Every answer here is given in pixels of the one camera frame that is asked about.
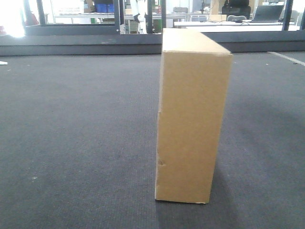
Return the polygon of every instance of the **desk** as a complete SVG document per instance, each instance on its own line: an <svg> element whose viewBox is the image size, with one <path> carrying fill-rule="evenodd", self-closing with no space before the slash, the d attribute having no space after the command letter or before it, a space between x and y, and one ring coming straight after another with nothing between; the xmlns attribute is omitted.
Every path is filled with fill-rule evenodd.
<svg viewBox="0 0 305 229"><path fill-rule="evenodd" d="M54 15L54 19L56 18L71 18L71 23L73 24L73 18L99 18L99 19L114 19L114 13L79 13L79 14L57 14ZM153 14L152 19L153 20L160 20L161 14ZM133 20L132 15L125 15L125 20ZM171 13L166 15L166 19L181 19L184 21L187 21L188 14L180 14L180 13Z"/></svg>
<svg viewBox="0 0 305 229"><path fill-rule="evenodd" d="M187 27L211 27L211 26L217 26L217 27L240 27L241 31L246 30L253 30L253 31L260 31L261 29L265 29L265 31L268 31L268 29L271 29L270 26L279 26L281 27L283 23L281 22L273 22L273 23L250 23L250 22L243 22L243 23L236 23L232 21L223 21L223 22L211 22L211 21L178 21L174 23L174 26L176 28L187 28Z"/></svg>
<svg viewBox="0 0 305 229"><path fill-rule="evenodd" d="M282 25L261 25L261 26L187 26L187 29L198 32L243 32L243 31L281 31ZM300 27L290 25L289 31L297 31Z"/></svg>

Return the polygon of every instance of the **gray carpet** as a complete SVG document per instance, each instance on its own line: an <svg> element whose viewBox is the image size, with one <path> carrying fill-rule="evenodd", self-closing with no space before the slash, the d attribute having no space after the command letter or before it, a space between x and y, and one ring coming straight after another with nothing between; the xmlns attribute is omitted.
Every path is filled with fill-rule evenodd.
<svg viewBox="0 0 305 229"><path fill-rule="evenodd" d="M234 56L196 205L154 200L159 55L1 60L0 229L305 227L305 67Z"/></svg>

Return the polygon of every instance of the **blue container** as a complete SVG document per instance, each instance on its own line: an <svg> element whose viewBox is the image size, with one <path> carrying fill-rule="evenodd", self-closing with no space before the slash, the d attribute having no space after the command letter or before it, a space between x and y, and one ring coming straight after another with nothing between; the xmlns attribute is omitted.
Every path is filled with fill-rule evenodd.
<svg viewBox="0 0 305 229"><path fill-rule="evenodd" d="M95 11L97 13L114 13L113 4L96 4Z"/></svg>
<svg viewBox="0 0 305 229"><path fill-rule="evenodd" d="M114 13L114 4L108 5L108 13Z"/></svg>

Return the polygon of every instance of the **box top face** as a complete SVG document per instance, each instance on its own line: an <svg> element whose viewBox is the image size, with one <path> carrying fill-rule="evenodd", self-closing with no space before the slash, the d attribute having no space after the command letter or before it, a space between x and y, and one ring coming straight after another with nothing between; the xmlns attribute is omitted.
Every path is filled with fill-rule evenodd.
<svg viewBox="0 0 305 229"><path fill-rule="evenodd" d="M223 46L190 29L164 29L162 51L230 54Z"/></svg>

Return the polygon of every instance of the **white line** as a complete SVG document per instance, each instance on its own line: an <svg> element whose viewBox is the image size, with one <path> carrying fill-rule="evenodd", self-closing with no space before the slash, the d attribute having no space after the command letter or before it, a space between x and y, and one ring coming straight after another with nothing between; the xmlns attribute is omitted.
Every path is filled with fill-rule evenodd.
<svg viewBox="0 0 305 229"><path fill-rule="evenodd" d="M285 55L279 54L279 53L277 53L277 52L268 52L268 53L273 54L273 55L276 55L276 56L279 56L279 57L282 57L282 58L284 58L284 59L286 59L286 60L289 60L289 61L292 61L292 62L294 62L294 63L298 63L298 64L300 64L300 65L302 65L302 66L305 67L305 62L299 61L299 60L297 60L297 59L295 59L295 58L291 58L291 57L289 57L289 56L285 56Z"/></svg>

